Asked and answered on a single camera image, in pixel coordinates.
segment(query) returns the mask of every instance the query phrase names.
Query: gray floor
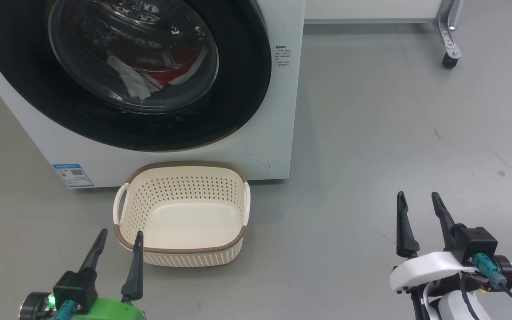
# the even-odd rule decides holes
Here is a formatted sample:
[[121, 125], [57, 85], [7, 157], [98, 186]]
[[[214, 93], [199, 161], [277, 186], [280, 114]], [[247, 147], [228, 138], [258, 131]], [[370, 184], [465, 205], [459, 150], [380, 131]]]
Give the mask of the gray floor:
[[[463, 60], [441, 68], [430, 26], [305, 29], [291, 178], [252, 186], [244, 247], [207, 269], [145, 267], [149, 319], [404, 319], [390, 291], [396, 193], [421, 253], [439, 251], [430, 193], [512, 260], [512, 2], [466, 2]], [[0, 100], [0, 319], [76, 269], [112, 227], [115, 190], [67, 190]], [[130, 253], [110, 233], [97, 289], [120, 297]], [[512, 319], [504, 294], [478, 296]]]

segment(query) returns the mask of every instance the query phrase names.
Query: white robot part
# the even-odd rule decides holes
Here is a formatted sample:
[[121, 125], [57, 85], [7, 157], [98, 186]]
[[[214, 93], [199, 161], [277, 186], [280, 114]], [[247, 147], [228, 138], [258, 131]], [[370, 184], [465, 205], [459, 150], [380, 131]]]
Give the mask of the white robot part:
[[411, 288], [453, 276], [460, 271], [474, 272], [475, 267], [464, 267], [451, 252], [433, 252], [406, 260], [390, 273], [392, 291]]
[[[491, 320], [475, 294], [468, 294], [468, 300], [480, 320]], [[445, 294], [441, 298], [438, 308], [442, 320], [473, 320], [459, 290]]]

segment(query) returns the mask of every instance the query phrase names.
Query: washing machine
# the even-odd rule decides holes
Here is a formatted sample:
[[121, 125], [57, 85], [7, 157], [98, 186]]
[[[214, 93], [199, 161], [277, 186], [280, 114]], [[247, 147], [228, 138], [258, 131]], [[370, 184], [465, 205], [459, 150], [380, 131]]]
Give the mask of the washing machine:
[[0, 0], [0, 96], [71, 188], [288, 178], [305, 0]]

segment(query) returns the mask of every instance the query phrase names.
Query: perforated basket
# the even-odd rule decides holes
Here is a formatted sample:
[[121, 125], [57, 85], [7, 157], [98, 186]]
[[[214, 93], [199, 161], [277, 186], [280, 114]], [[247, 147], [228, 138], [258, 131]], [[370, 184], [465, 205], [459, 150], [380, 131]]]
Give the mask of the perforated basket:
[[113, 213], [116, 237], [126, 249], [133, 249], [137, 231], [144, 233], [146, 263], [227, 264], [242, 248], [250, 187], [244, 174], [228, 164], [151, 164], [118, 190]]

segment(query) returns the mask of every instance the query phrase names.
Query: green led light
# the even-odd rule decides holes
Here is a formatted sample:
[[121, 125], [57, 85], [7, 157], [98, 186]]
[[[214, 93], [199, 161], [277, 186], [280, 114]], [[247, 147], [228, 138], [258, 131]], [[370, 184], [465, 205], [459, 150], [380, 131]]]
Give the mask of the green led light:
[[51, 308], [54, 308], [56, 306], [56, 300], [54, 294], [49, 294], [48, 296], [48, 306]]

